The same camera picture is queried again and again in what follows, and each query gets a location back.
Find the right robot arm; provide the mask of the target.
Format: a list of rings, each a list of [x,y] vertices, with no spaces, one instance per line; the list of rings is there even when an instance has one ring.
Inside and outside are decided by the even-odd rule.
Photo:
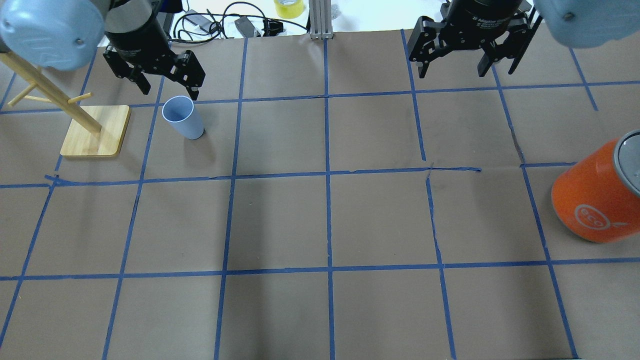
[[[486,76],[503,59],[512,75],[542,23],[554,40],[588,49],[639,30],[637,0],[447,0],[441,21],[420,16],[407,41],[407,60],[424,78],[431,63],[454,51],[483,52],[477,74]]]

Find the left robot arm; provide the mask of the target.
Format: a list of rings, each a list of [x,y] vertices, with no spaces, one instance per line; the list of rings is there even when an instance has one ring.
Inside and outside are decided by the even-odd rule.
[[[195,53],[176,54],[159,13],[178,13],[180,0],[3,0],[1,42],[28,62],[72,71],[85,66],[103,38],[103,57],[117,78],[147,95],[146,75],[181,84],[196,100],[206,79]]]

